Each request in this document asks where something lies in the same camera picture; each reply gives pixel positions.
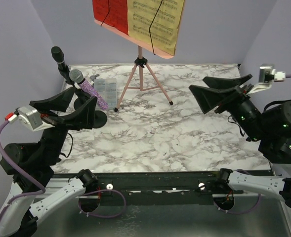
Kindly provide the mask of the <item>black microphone stand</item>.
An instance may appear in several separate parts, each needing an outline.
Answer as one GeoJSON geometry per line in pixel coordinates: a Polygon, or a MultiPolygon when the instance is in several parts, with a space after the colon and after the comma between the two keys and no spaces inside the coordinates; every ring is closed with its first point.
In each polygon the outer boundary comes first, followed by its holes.
{"type": "MultiPolygon", "coordinates": [[[[74,109],[76,110],[90,98],[90,95],[82,89],[76,89],[75,94],[77,95],[77,99],[74,101],[74,109]]],[[[106,124],[106,122],[107,115],[103,111],[96,110],[94,113],[93,128],[101,128],[106,124]]]]}
{"type": "Polygon", "coordinates": [[[77,95],[77,99],[74,102],[74,109],[76,110],[90,98],[90,95],[84,92],[82,89],[78,89],[75,87],[75,83],[69,78],[69,67],[65,63],[58,64],[58,70],[60,75],[65,79],[66,84],[69,84],[75,88],[75,94],[77,95]]]}

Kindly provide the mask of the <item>purple glitter microphone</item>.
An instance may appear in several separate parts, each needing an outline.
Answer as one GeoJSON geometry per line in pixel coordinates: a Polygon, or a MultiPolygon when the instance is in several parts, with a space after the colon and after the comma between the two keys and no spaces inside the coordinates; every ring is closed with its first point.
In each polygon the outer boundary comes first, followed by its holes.
{"type": "Polygon", "coordinates": [[[84,92],[88,93],[90,96],[96,97],[99,108],[101,108],[102,110],[108,109],[107,102],[95,90],[95,88],[89,83],[89,81],[84,78],[80,70],[78,69],[71,70],[69,72],[69,78],[71,81],[75,82],[84,92]]]}

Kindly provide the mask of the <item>black microphone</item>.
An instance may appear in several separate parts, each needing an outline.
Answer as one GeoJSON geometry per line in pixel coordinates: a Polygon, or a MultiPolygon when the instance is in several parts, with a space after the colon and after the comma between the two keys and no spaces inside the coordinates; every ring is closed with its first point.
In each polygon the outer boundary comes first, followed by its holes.
{"type": "Polygon", "coordinates": [[[51,55],[52,55],[54,61],[57,63],[59,70],[65,71],[68,69],[68,66],[65,63],[64,53],[60,47],[58,47],[58,46],[52,47],[51,48],[51,55]]]}

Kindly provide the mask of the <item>pink music stand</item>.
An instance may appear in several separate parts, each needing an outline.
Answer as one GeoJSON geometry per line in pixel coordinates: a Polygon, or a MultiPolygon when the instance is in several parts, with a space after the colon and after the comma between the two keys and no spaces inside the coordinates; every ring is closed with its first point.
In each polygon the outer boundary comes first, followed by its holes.
{"type": "Polygon", "coordinates": [[[178,33],[184,10],[185,0],[94,0],[92,11],[94,21],[114,34],[138,46],[137,59],[121,93],[114,111],[117,112],[136,70],[139,71],[138,90],[146,91],[143,86],[143,70],[146,68],[156,81],[169,104],[173,101],[156,77],[143,56],[148,50],[163,59],[175,56],[178,33]]]}

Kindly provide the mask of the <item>yellow sheet music page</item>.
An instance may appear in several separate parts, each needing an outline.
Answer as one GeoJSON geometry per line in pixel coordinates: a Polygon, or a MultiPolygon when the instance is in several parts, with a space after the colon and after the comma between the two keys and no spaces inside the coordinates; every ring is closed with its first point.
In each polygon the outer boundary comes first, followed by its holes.
{"type": "Polygon", "coordinates": [[[160,57],[175,55],[183,0],[128,0],[128,35],[160,57]]]}

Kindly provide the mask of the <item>red sheet music page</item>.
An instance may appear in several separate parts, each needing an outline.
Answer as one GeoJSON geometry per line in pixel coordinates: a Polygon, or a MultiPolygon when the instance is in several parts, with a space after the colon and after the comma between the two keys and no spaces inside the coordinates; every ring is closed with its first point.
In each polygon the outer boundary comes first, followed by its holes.
{"type": "Polygon", "coordinates": [[[92,0],[95,20],[128,34],[127,0],[92,0]]]}

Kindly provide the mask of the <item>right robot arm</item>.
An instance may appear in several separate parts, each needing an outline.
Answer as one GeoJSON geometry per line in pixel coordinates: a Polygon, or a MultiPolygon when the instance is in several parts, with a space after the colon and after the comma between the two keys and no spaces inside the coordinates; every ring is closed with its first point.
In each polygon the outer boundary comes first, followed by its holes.
{"type": "Polygon", "coordinates": [[[191,85],[189,90],[203,113],[228,112],[247,141],[258,142],[258,150],[271,163],[279,165],[288,177],[253,176],[240,170],[220,169],[205,190],[226,194],[215,200],[217,207],[228,212],[234,205],[235,191],[265,195],[291,208],[291,100],[273,101],[262,112],[252,103],[250,95],[269,89],[274,81],[256,85],[249,83],[251,75],[237,79],[205,77],[205,86],[191,85]]]}

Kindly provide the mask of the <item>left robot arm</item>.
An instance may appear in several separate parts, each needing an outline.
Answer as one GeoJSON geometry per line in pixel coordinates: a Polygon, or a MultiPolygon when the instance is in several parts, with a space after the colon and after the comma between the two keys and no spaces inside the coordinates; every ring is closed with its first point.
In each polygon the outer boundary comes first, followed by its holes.
{"type": "Polygon", "coordinates": [[[3,147],[0,142],[0,164],[6,174],[13,177],[9,194],[0,209],[0,237],[29,237],[38,224],[52,210],[82,194],[91,195],[98,188],[98,180],[88,169],[81,170],[69,184],[35,202],[53,177],[52,166],[60,161],[61,150],[70,130],[94,127],[97,99],[87,99],[71,114],[66,112],[76,89],[71,87],[49,99],[31,101],[5,117],[3,129],[19,121],[31,131],[42,131],[36,143],[11,143],[3,147]]]}

